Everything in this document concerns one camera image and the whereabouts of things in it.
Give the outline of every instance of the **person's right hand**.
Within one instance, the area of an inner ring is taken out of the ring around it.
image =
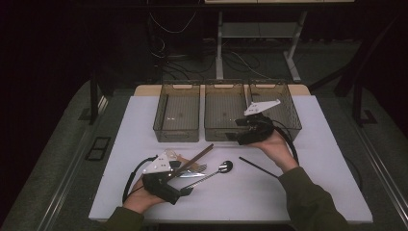
[[[254,142],[248,146],[261,149],[284,173],[298,167],[296,160],[289,151],[285,139],[283,139],[277,131],[273,131],[272,135],[266,140]]]

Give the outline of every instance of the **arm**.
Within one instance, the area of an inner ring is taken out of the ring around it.
[[[298,230],[350,230],[330,193],[312,182],[276,131],[267,140],[249,146],[260,148],[282,169],[279,181],[287,194],[289,216]]]
[[[97,230],[139,231],[143,222],[143,213],[153,205],[164,202],[146,191],[142,185],[140,178],[123,206],[117,207],[108,221]]]

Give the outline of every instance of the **person's left hand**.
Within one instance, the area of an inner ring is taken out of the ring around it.
[[[143,214],[153,205],[165,202],[160,197],[153,195],[144,189],[143,182],[141,181],[142,176],[133,186],[132,193],[123,203],[124,208],[133,210],[139,214]]]

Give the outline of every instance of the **hand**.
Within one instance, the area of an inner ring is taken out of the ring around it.
[[[133,186],[132,192],[125,200],[125,203],[123,203],[124,208],[133,210],[139,214],[143,214],[155,204],[165,202],[160,197],[150,194],[150,192],[145,190],[141,178],[142,176]]]
[[[285,139],[277,131],[273,131],[272,135],[266,140],[254,142],[248,146],[261,149],[284,173],[298,167]]]

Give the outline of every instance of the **knife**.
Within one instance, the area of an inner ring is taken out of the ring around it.
[[[186,173],[183,173],[183,174],[179,175],[178,177],[181,177],[181,178],[193,178],[193,177],[199,177],[199,176],[206,176],[206,174],[201,173],[201,172],[186,172]]]

